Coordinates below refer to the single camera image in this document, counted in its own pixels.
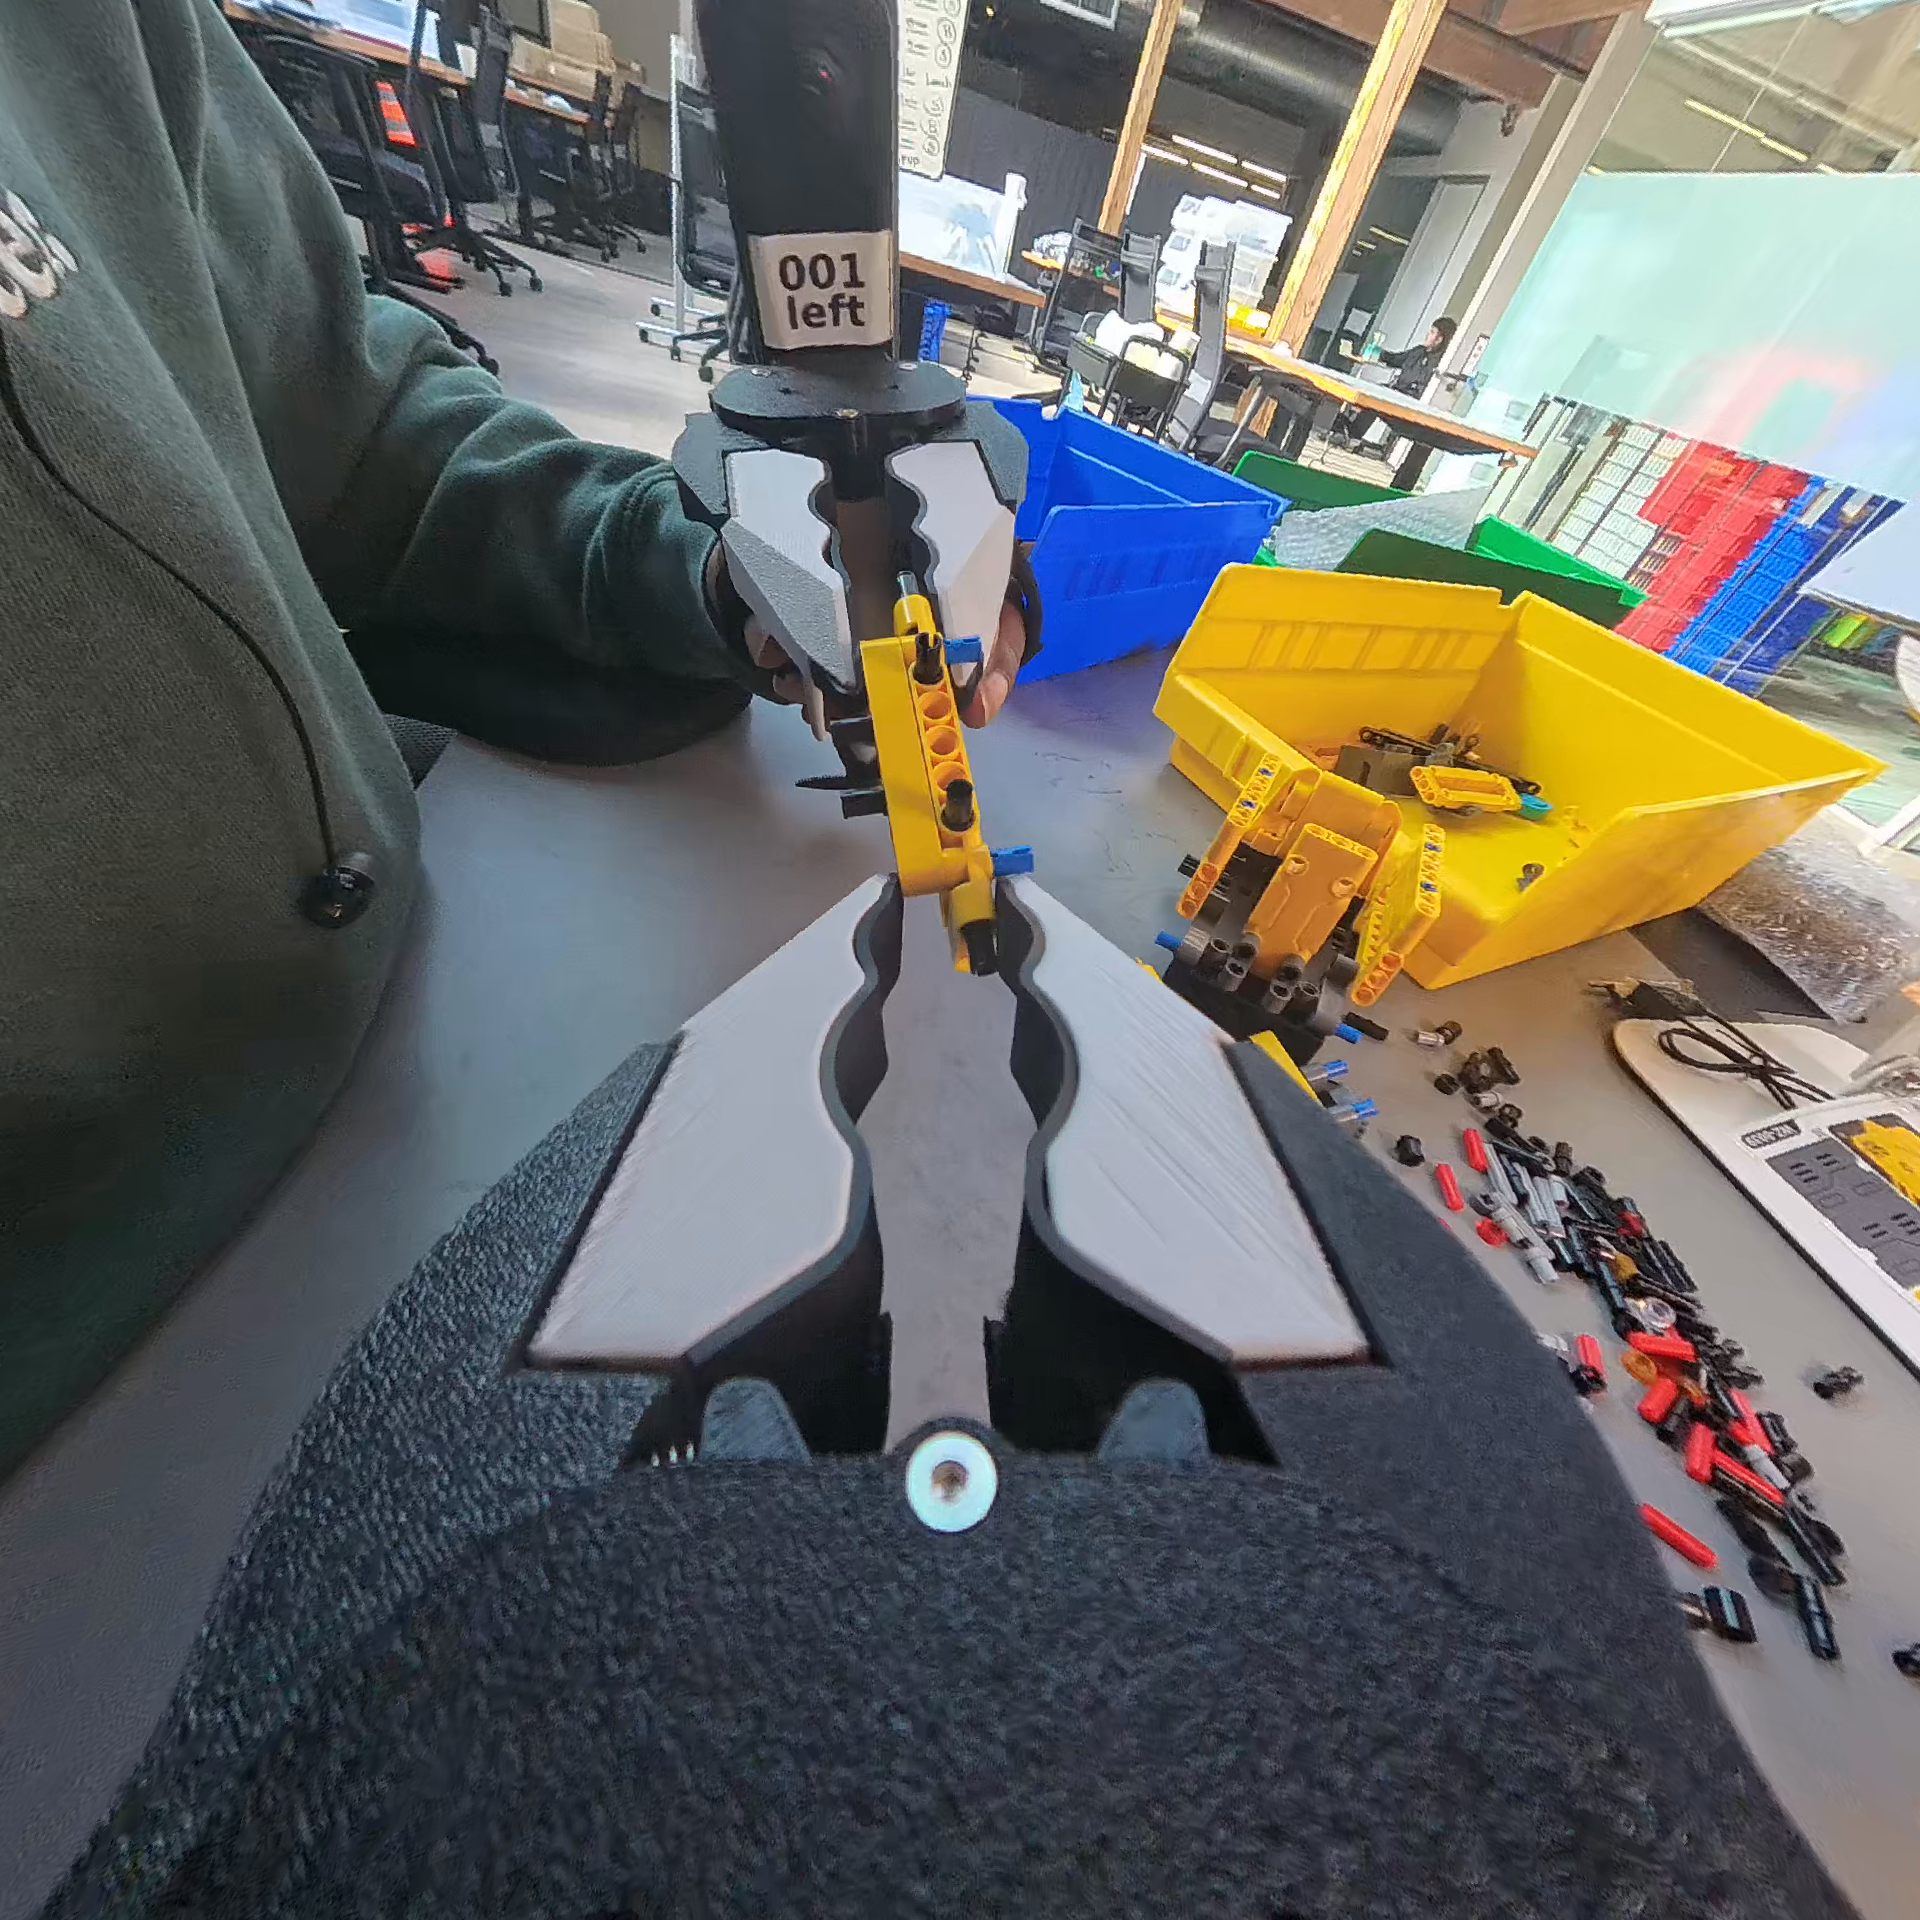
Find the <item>green plastic bin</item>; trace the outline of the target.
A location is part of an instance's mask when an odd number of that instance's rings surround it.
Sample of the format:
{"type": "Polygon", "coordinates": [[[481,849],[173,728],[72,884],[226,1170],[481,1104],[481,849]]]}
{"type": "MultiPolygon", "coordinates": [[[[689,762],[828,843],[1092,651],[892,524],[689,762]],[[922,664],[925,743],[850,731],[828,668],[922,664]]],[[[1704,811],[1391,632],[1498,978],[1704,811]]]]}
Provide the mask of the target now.
{"type": "MultiPolygon", "coordinates": [[[[1380,484],[1361,482],[1281,459],[1261,449],[1244,450],[1233,474],[1281,498],[1282,512],[1279,518],[1282,518],[1288,506],[1300,506],[1310,512],[1317,509],[1415,497],[1415,493],[1399,493],[1380,484]]],[[[1638,613],[1644,606],[1644,588],[1631,587],[1620,577],[1569,555],[1561,546],[1491,514],[1486,509],[1483,514],[1464,551],[1451,551],[1386,533],[1370,533],[1336,571],[1314,572],[1492,588],[1505,604],[1522,596],[1534,596],[1606,631],[1620,629],[1631,613],[1638,613]]],[[[1281,566],[1267,559],[1265,545],[1267,540],[1256,555],[1258,564],[1281,566]]]]}

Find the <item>yellow lego beam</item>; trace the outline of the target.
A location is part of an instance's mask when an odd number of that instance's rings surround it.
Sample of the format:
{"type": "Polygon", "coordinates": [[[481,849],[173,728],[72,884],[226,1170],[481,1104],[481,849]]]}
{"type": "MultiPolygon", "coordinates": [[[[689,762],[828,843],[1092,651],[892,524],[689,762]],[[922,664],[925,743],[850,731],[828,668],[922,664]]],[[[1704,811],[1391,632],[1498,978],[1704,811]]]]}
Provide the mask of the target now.
{"type": "Polygon", "coordinates": [[[949,679],[925,683],[911,672],[908,694],[919,725],[933,826],[944,849],[958,851],[981,834],[981,794],[956,693],[949,679]]]}

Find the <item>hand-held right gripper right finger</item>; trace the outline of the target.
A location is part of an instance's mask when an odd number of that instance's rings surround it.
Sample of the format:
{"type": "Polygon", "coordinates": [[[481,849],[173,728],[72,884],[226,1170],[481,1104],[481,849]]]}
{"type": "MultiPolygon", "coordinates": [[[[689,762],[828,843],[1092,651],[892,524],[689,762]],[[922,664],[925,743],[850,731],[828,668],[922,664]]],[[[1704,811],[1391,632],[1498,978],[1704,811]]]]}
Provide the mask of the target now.
{"type": "Polygon", "coordinates": [[[1042,1247],[1230,1370],[1367,1356],[1229,1036],[1035,879],[999,907],[1042,1247]]]}

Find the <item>white printed board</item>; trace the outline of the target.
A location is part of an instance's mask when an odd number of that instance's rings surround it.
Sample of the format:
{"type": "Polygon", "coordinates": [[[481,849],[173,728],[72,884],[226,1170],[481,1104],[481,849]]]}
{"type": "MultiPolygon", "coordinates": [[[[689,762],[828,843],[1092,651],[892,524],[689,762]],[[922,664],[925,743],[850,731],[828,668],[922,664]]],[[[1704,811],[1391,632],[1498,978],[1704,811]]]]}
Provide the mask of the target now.
{"type": "Polygon", "coordinates": [[[896,2],[899,166],[920,181],[946,172],[949,134],[971,4],[896,2]]]}

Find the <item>yellow lego panel with pins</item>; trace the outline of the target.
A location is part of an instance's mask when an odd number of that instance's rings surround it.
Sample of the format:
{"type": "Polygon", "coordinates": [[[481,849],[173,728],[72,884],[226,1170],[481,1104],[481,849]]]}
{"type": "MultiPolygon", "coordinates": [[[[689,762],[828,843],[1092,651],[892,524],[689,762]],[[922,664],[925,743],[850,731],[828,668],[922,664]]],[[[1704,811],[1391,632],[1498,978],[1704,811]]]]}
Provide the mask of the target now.
{"type": "Polygon", "coordinates": [[[911,672],[925,683],[946,679],[961,704],[954,668],[981,663],[981,642],[944,639],[925,590],[902,575],[896,582],[892,632],[861,647],[876,753],[876,793],[865,794],[862,804],[882,806],[900,894],[934,900],[949,932],[954,968],[988,978],[999,972],[999,884],[1035,874],[1037,857],[1026,844],[990,846],[983,816],[975,840],[958,849],[942,846],[908,693],[911,672]]]}

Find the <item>yellow plastic bin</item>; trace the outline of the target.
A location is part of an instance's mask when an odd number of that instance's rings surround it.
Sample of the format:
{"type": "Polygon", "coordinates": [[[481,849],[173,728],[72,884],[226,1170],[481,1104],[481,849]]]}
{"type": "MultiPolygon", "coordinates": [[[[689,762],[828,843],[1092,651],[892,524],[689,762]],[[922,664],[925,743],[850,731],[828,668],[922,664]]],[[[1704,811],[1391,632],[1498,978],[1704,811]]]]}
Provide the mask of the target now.
{"type": "Polygon", "coordinates": [[[1536,595],[1256,564],[1214,578],[1154,715],[1220,808],[1262,771],[1274,800],[1331,784],[1367,728],[1445,728],[1541,789],[1539,822],[1393,800],[1406,840],[1447,837],[1400,968],[1428,991],[1692,909],[1886,769],[1536,595]]]}

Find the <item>wooden office desk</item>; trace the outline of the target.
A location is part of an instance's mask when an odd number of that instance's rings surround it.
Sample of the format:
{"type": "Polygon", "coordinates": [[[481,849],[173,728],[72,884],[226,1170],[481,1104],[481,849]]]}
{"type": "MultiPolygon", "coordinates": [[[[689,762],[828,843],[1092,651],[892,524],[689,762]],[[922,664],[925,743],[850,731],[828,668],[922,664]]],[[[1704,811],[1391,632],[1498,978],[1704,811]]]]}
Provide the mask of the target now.
{"type": "Polygon", "coordinates": [[[1310,439],[1332,443],[1340,422],[1364,435],[1377,420],[1393,441],[1406,444],[1406,454],[1391,479],[1399,493],[1416,493],[1436,454],[1496,456],[1501,468],[1528,465],[1539,456],[1534,444],[1479,426],[1430,403],[1428,395],[1415,398],[1393,392],[1386,387],[1391,376],[1393,368],[1378,367],[1378,361],[1356,361],[1336,370],[1271,348],[1251,328],[1229,325],[1227,373],[1208,422],[1208,441],[1217,439],[1217,444],[1204,450],[1199,463],[1233,468],[1236,459],[1251,450],[1294,463],[1310,439]]]}

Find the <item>pile of small lego pins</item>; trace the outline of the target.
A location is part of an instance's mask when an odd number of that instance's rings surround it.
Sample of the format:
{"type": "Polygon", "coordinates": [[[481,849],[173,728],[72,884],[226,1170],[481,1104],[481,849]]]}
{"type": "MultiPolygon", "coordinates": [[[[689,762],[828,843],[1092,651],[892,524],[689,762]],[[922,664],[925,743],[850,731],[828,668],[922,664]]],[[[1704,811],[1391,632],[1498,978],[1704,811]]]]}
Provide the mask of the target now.
{"type": "MultiPolygon", "coordinates": [[[[1741,1020],[1691,994],[1632,982],[1619,1009],[1622,1022],[1679,1020],[1689,1040],[1768,1080],[1764,1054],[1745,1052],[1741,1020]]],[[[1770,1378],[1715,1319],[1696,1262],[1647,1207],[1570,1143],[1532,1132],[1508,1052],[1460,1052],[1460,1036],[1453,1020],[1413,1032],[1421,1077],[1456,1110],[1453,1141],[1441,1128],[1428,1141],[1400,1138],[1397,1161],[1436,1164],[1442,1202],[1473,1213],[1477,1235],[1508,1248],[1534,1282],[1588,1290],[1620,1370],[1642,1382],[1638,1418],[1692,1487],[1712,1496],[1741,1541],[1749,1585],[1792,1612],[1814,1663],[1837,1666],[1845,1649],[1833,1599],[1849,1591],[1847,1549],[1813,1500],[1814,1465],[1801,1433],[1776,1404],[1759,1400],[1770,1378]]]]}

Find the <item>person's left forearm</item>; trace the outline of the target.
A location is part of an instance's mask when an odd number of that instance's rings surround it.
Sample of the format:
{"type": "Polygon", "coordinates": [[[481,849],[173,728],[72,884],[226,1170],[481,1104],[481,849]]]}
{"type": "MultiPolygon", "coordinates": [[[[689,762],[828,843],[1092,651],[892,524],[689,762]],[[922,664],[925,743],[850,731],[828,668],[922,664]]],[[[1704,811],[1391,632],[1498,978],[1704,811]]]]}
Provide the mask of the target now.
{"type": "Polygon", "coordinates": [[[666,460],[573,435],[397,300],[366,298],[362,347],[366,431],[301,545],[383,708],[629,767],[770,693],[666,460]]]}

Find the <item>stack of coloured plastic crates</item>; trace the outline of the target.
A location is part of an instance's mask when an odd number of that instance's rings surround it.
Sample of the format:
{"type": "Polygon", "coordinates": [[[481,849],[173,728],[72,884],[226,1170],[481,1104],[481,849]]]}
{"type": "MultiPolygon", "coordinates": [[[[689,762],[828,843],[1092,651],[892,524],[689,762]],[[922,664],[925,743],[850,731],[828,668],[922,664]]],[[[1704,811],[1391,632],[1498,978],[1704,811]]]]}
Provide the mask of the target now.
{"type": "Polygon", "coordinates": [[[1527,564],[1597,588],[1647,653],[1763,694],[1805,661],[1868,663],[1894,629],[1824,596],[1827,569],[1905,502],[1566,397],[1524,422],[1534,459],[1501,486],[1527,564]]]}

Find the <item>lego axle and gear assembly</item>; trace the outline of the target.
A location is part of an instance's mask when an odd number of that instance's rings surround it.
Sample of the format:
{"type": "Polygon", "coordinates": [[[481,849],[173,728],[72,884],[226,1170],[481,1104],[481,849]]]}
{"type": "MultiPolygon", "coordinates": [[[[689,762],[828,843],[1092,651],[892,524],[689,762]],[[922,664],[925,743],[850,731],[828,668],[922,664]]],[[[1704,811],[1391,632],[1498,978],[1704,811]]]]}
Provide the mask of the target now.
{"type": "Polygon", "coordinates": [[[1373,1098],[1349,1098],[1346,1077],[1349,1062],[1335,1059],[1329,1065],[1299,1065],[1274,1032],[1258,1032],[1249,1044],[1261,1050],[1276,1068],[1284,1072],[1291,1084],[1299,1087],[1317,1103],[1319,1110],[1339,1125],[1352,1141],[1362,1141],[1373,1121],[1380,1115],[1373,1098]]]}

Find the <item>bubble wrap sheet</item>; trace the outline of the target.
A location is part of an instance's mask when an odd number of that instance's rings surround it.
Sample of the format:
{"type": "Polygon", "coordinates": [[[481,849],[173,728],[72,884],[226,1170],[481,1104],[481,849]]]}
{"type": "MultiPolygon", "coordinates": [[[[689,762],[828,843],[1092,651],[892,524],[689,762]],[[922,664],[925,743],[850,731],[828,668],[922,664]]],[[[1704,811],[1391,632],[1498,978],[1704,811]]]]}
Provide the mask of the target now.
{"type": "Polygon", "coordinates": [[[1373,533],[1462,552],[1485,516],[1491,486],[1418,493],[1380,501],[1302,509],[1288,504],[1262,552],[1279,566],[1336,571],[1373,533]]]}
{"type": "Polygon", "coordinates": [[[1919,863],[1833,806],[1761,853],[1698,910],[1827,1016],[1856,1025],[1919,984],[1919,863]]]}

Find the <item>yellow lego robot body model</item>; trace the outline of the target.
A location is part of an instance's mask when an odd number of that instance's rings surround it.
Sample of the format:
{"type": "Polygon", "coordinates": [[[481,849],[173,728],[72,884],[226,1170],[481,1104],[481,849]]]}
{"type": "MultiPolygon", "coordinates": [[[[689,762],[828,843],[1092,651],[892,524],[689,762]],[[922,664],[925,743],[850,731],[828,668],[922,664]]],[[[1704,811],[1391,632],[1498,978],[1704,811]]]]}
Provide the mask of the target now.
{"type": "Polygon", "coordinates": [[[1165,984],[1297,1068],[1329,1044],[1385,1040],[1369,1013],[1439,926],[1445,829],[1276,746],[1219,797],[1210,843],[1181,865],[1165,984]]]}

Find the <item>wooden pillar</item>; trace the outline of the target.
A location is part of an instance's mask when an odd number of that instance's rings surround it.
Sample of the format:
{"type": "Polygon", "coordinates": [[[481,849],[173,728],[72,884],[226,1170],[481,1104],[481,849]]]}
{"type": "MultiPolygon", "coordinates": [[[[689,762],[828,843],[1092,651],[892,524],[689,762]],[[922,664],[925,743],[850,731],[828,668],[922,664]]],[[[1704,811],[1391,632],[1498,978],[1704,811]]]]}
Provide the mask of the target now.
{"type": "Polygon", "coordinates": [[[1405,105],[1426,63],[1447,2],[1394,2],[1356,89],[1356,101],[1329,161],[1265,330],[1265,344],[1305,356],[1323,303],[1340,271],[1359,217],[1405,105]]]}
{"type": "Polygon", "coordinates": [[[1145,141],[1185,11],[1185,2],[1157,2],[1142,39],[1127,108],[1117,133],[1117,152],[1097,217],[1097,228],[1114,238],[1122,238],[1127,232],[1129,213],[1140,181],[1145,141]]]}

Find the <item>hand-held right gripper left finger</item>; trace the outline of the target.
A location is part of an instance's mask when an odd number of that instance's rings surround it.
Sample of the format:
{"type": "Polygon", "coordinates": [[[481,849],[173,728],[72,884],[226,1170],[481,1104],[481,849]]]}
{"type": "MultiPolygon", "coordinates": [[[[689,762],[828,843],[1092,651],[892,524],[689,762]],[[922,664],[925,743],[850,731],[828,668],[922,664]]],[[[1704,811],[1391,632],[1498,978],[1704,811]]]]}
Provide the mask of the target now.
{"type": "Polygon", "coordinates": [[[685,1022],[561,1260],[532,1362],[716,1362],[849,1269],[900,938],[900,883],[867,879],[685,1022]]]}

